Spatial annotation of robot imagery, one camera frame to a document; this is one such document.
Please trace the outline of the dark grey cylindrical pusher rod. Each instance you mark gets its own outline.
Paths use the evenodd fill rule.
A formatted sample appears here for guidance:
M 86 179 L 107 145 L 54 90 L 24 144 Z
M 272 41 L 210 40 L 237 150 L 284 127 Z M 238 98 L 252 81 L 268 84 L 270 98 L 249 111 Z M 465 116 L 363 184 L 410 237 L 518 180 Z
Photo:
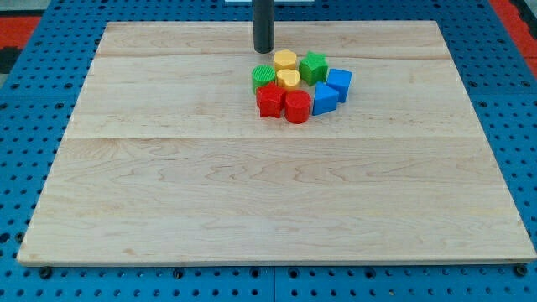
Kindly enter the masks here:
M 274 49 L 274 0 L 252 0 L 253 45 L 259 54 Z

